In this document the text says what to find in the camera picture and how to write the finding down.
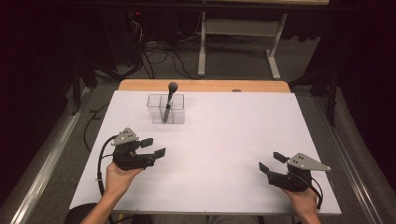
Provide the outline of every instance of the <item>handheld controller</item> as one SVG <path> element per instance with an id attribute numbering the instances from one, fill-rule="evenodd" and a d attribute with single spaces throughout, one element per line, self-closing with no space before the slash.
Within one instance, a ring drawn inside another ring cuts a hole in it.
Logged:
<path id="1" fill-rule="evenodd" d="M 303 153 L 297 153 L 289 158 L 274 152 L 274 158 L 282 163 L 287 163 L 288 173 L 285 175 L 270 171 L 268 167 L 259 162 L 260 170 L 268 176 L 268 183 L 293 192 L 302 192 L 312 186 L 311 170 L 330 172 L 331 168 Z"/>
<path id="2" fill-rule="evenodd" d="M 111 143 L 115 146 L 113 161 L 124 171 L 153 166 L 154 162 L 165 155 L 165 148 L 154 151 L 152 154 L 137 154 L 140 147 L 149 147 L 153 139 L 139 141 L 139 137 L 129 128 L 122 131 Z"/>

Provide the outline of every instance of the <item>table leg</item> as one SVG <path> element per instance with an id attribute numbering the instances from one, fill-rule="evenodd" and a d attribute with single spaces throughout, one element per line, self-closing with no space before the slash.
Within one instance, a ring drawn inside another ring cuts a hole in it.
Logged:
<path id="1" fill-rule="evenodd" d="M 277 70 L 276 61 L 275 61 L 274 56 L 275 56 L 277 45 L 280 40 L 280 36 L 282 35 L 282 32 L 283 32 L 283 27 L 285 26 L 285 21 L 286 21 L 287 17 L 288 17 L 288 14 L 282 14 L 280 21 L 279 21 L 279 25 L 276 28 L 276 33 L 274 36 L 274 44 L 271 49 L 268 49 L 266 51 L 267 60 L 270 65 L 271 74 L 273 76 L 273 79 L 280 79 L 280 74 L 279 74 L 279 71 Z"/>
<path id="2" fill-rule="evenodd" d="M 206 12 L 202 12 L 202 23 L 201 23 L 201 26 L 202 26 L 202 28 L 201 28 L 201 47 L 200 47 L 200 51 L 199 51 L 198 77 L 204 77 L 205 76 L 205 67 L 206 67 L 206 49 L 205 49 Z"/>

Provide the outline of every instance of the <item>white tabletop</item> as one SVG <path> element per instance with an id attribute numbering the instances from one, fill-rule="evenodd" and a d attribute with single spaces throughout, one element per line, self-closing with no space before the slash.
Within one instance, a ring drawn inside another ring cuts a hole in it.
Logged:
<path id="1" fill-rule="evenodd" d="M 167 92 L 115 91 L 70 208 L 97 203 L 95 181 L 103 143 L 124 128 L 140 140 L 154 138 L 138 154 L 166 147 L 155 166 L 140 173 L 115 210 L 138 213 L 291 214 L 287 196 L 269 185 L 259 161 L 285 174 L 287 157 L 318 153 L 292 93 L 178 92 L 185 97 L 184 124 L 152 124 L 146 108 L 150 94 Z M 114 147 L 106 147 L 111 154 Z M 106 167 L 111 157 L 102 162 Z M 321 214 L 341 214 L 324 172 L 312 172 L 323 189 Z"/>

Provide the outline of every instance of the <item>wooden table edge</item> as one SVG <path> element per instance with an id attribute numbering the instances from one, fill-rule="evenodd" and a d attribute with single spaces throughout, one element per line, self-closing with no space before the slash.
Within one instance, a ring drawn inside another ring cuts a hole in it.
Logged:
<path id="1" fill-rule="evenodd" d="M 119 91 L 168 91 L 170 82 L 178 84 L 178 91 L 250 91 L 290 92 L 288 83 L 274 80 L 181 80 L 181 79 L 125 79 Z"/>

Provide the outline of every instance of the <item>clear plastic container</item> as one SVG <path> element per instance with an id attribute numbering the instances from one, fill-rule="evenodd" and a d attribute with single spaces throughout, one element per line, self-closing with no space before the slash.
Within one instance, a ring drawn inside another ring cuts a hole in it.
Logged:
<path id="1" fill-rule="evenodd" d="M 147 107 L 152 123 L 184 123 L 184 95 L 174 94 L 170 102 L 170 109 L 166 109 L 167 101 L 168 95 L 165 94 L 151 94 L 148 96 Z"/>

